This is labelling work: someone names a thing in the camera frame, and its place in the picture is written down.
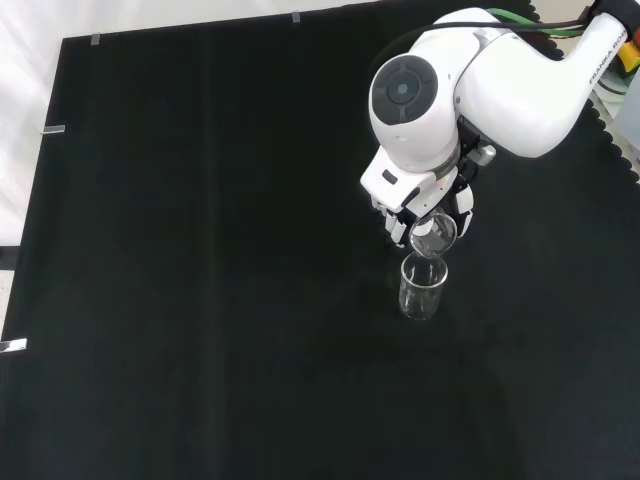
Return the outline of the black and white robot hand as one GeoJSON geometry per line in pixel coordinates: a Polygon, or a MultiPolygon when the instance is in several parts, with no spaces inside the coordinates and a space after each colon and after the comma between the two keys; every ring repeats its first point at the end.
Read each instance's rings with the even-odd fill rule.
{"type": "Polygon", "coordinates": [[[374,209],[384,218],[385,230],[398,247],[409,245],[413,225],[434,211],[449,215],[456,233],[464,236],[473,219],[471,181],[480,166],[496,156],[494,146],[479,145],[468,152],[457,150],[442,170],[409,173],[397,167],[380,148],[360,179],[374,209]]]}

